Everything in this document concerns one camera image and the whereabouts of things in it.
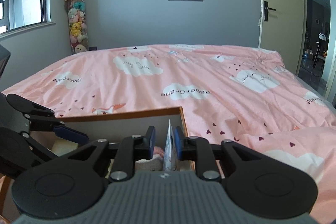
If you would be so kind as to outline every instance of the silver bolt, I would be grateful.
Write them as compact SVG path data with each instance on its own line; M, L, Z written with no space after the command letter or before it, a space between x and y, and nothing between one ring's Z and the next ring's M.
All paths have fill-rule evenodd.
M219 178L219 173L217 171L209 170L203 173L203 177L209 180L214 180Z
M110 174L111 179L113 180L123 180L127 178L127 174L123 171L115 171Z

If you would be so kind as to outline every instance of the black door handle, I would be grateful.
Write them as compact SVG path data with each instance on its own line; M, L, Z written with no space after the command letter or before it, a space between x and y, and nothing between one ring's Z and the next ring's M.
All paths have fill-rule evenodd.
M268 21L268 10L275 11L275 9L268 7L268 1L264 1L264 21Z

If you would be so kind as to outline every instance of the pink blanket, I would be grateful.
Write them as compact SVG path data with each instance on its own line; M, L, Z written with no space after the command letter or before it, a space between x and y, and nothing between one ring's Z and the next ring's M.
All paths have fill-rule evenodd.
M277 52L235 46L152 45L82 52L4 91L58 117L182 106L190 135L234 139L309 173L311 212L336 218L336 119L283 67Z

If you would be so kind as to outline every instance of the bed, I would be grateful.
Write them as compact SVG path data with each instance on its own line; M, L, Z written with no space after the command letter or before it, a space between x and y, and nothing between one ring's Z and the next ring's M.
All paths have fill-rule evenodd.
M232 139L295 166L316 181L311 215L336 218L336 118L274 51L150 45L82 52L6 89L56 117L182 106L189 135Z

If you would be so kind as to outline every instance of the door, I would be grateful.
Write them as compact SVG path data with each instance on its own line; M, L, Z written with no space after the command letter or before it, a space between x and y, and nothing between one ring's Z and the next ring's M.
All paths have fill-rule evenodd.
M265 1L275 10L265 10ZM279 52L285 67L295 74L301 60L305 0L262 0L262 5L259 47Z

